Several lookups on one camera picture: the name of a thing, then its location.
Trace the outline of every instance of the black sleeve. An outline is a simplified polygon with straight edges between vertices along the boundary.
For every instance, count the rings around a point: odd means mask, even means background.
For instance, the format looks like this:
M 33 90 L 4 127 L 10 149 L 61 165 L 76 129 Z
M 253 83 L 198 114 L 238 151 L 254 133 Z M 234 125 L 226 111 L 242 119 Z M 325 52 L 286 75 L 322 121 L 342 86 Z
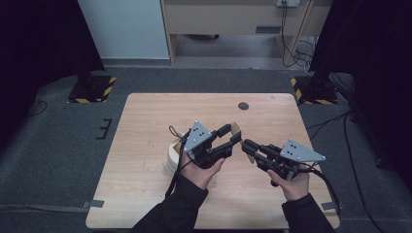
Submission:
M 139 220 L 130 233 L 192 232 L 207 194 L 207 189 L 199 188 L 181 175 L 175 191 Z
M 282 205 L 291 233 L 334 233 L 333 227 L 309 193 Z

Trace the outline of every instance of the yellow and black hazard tape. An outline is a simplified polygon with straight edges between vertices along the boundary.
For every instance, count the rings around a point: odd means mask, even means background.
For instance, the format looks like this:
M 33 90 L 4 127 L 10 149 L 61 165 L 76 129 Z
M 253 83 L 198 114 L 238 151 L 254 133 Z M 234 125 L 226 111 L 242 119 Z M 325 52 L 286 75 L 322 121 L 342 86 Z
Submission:
M 69 99 L 69 103 L 97 103 L 97 102 L 105 102 L 107 98 L 109 97 L 110 92 L 112 91 L 113 85 L 115 84 L 115 77 L 111 77 L 109 82 L 107 83 L 107 86 L 104 90 L 104 93 L 102 96 L 99 96 L 99 98 L 74 98 L 74 99 Z
M 294 93 L 296 94 L 296 99 L 299 104 L 337 104 L 337 101 L 330 101 L 325 99 L 315 99 L 315 100 L 305 100 L 302 95 L 302 91 L 300 90 L 297 81 L 295 78 L 291 79 L 291 83 L 293 86 Z

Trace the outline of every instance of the hand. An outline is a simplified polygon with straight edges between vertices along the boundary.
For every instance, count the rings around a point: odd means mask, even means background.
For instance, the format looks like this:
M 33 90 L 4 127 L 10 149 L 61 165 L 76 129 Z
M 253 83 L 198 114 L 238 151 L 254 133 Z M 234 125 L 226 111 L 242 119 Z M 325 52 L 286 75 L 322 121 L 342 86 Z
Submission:
M 283 189 L 288 201 L 300 199 L 309 193 L 309 174 L 307 173 L 299 173 L 291 181 L 282 179 L 270 169 L 267 170 L 267 174 L 274 183 Z
M 182 157 L 182 167 L 188 162 L 190 162 L 190 158 L 187 153 L 184 153 Z M 190 164 L 182 169 L 181 174 L 196 186 L 205 190 L 207 184 L 209 184 L 209 181 L 212 180 L 213 176 L 221 170 L 223 163 L 224 158 L 221 158 L 211 168 L 202 169 L 190 162 Z

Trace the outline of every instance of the tripod base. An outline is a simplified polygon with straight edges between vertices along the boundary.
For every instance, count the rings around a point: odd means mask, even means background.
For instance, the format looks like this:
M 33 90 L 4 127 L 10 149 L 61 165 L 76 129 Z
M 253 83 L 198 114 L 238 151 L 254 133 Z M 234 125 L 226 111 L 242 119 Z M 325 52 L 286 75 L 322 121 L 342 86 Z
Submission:
M 291 79 L 299 104 L 337 104 L 337 97 L 332 88 L 324 87 L 322 91 L 309 96 L 306 90 L 311 79 L 312 77 L 310 76 L 296 76 Z
M 109 97 L 116 78 L 111 76 L 93 76 L 95 80 L 93 89 L 86 89 L 78 80 L 72 92 L 67 97 L 69 103 L 94 103 L 105 102 Z

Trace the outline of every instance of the white wall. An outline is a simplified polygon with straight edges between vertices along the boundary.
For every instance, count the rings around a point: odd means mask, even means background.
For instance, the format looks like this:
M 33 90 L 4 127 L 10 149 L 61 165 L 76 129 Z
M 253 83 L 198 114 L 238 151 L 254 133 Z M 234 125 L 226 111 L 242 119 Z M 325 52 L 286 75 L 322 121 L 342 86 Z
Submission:
M 160 1 L 79 0 L 101 58 L 169 59 Z

